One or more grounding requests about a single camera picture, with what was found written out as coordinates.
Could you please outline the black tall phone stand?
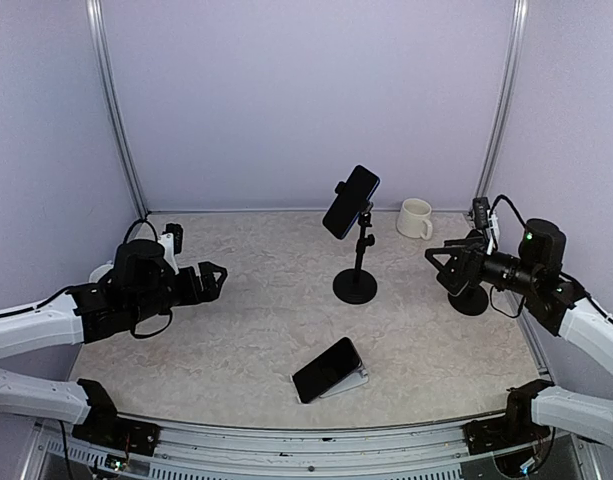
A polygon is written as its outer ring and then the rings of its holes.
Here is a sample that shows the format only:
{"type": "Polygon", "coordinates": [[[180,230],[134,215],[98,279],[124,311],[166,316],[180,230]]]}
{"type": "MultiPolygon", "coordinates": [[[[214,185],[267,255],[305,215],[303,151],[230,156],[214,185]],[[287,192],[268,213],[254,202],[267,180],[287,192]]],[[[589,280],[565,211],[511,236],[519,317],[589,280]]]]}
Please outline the black tall phone stand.
{"type": "Polygon", "coordinates": [[[367,234],[367,229],[372,227],[372,207],[370,200],[364,200],[359,210],[360,233],[356,242],[354,267],[341,271],[333,280],[336,297],[351,305],[366,304],[377,294],[375,277],[362,267],[366,249],[375,245],[375,236],[367,234]]]}

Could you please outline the blue phone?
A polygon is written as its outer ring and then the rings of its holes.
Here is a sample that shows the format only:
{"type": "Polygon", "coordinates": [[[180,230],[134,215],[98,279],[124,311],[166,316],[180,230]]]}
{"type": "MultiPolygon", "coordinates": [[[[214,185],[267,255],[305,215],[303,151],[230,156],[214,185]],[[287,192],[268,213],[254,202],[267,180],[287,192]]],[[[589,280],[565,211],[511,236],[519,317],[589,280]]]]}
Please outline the blue phone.
{"type": "Polygon", "coordinates": [[[355,166],[347,180],[336,186],[336,198],[323,217],[323,226],[336,239],[344,239],[367,208],[379,184],[376,174],[362,165],[355,166]]]}

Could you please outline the black phone red case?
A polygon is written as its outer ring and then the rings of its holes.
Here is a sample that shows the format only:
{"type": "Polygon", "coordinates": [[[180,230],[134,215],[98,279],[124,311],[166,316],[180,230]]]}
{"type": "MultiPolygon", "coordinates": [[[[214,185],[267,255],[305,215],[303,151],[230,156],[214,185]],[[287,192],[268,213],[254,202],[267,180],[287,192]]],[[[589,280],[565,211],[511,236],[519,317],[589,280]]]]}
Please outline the black phone red case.
{"type": "Polygon", "coordinates": [[[309,404],[362,367],[352,340],[342,337],[292,375],[299,401],[309,404]]]}

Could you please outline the silver folding phone stand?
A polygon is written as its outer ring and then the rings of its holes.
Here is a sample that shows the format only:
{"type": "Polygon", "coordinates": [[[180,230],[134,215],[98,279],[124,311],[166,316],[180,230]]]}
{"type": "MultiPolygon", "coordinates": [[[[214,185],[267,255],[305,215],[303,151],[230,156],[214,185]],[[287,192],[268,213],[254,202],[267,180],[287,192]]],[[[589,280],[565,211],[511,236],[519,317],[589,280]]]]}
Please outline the silver folding phone stand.
{"type": "Polygon", "coordinates": [[[334,395],[338,395],[354,388],[365,385],[369,381],[369,374],[364,366],[358,367],[343,380],[340,380],[331,388],[322,393],[319,398],[324,399],[334,395]]]}

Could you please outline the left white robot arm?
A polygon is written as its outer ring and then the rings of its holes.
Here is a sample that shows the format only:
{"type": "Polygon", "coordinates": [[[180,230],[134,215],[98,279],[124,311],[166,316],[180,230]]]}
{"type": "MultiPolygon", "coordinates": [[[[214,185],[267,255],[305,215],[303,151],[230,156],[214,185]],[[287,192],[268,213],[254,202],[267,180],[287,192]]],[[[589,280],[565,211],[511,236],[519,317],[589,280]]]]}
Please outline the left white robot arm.
{"type": "MultiPolygon", "coordinates": [[[[121,244],[96,281],[67,286],[18,309],[0,310],[0,360],[60,345],[83,345],[127,332],[144,339],[138,325],[173,317],[177,307],[219,298],[227,278],[212,262],[180,268],[170,235],[121,244]]],[[[51,381],[0,368],[0,414],[86,425],[107,445],[119,443],[126,424],[97,381],[51,381]]]]}

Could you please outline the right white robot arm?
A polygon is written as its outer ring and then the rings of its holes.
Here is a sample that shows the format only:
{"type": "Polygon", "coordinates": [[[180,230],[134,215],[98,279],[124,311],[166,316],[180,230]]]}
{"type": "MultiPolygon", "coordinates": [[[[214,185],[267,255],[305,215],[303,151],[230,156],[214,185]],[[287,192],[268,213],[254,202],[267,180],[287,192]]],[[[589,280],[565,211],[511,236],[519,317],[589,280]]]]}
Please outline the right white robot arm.
{"type": "MultiPolygon", "coordinates": [[[[517,255],[489,249],[484,234],[429,248],[426,259],[436,268],[453,308],[479,315],[483,283],[520,295],[530,315],[551,335],[592,357],[613,376],[613,316],[602,309],[579,281],[563,273],[565,234],[552,222],[532,218],[524,225],[517,255]]],[[[517,444],[540,430],[562,429],[613,450],[613,400],[575,393],[551,381],[534,380],[510,389],[497,433],[517,444]]]]}

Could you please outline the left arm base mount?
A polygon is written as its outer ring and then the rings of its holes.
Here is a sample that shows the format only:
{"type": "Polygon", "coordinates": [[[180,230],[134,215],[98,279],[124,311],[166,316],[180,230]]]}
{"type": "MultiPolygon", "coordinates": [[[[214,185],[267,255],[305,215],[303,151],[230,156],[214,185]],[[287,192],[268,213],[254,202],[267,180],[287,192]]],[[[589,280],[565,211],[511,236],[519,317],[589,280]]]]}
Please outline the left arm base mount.
{"type": "Polygon", "coordinates": [[[78,379],[90,410],[82,423],[72,427],[72,436],[88,443],[152,457],[160,436],[154,423],[131,420],[118,414],[104,387],[97,381],[78,379]]]}

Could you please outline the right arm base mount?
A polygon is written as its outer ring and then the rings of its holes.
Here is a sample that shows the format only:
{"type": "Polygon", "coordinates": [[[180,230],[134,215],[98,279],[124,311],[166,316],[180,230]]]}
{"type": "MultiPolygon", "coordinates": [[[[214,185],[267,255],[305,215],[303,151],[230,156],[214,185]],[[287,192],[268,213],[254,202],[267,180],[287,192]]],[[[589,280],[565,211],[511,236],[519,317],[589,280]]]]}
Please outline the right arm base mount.
{"type": "Polygon", "coordinates": [[[532,420],[531,402],[541,391],[553,386],[552,381],[538,379],[512,387],[508,390],[506,408],[501,416],[465,424],[462,429],[469,454],[489,453],[547,438],[552,430],[532,420]]]}

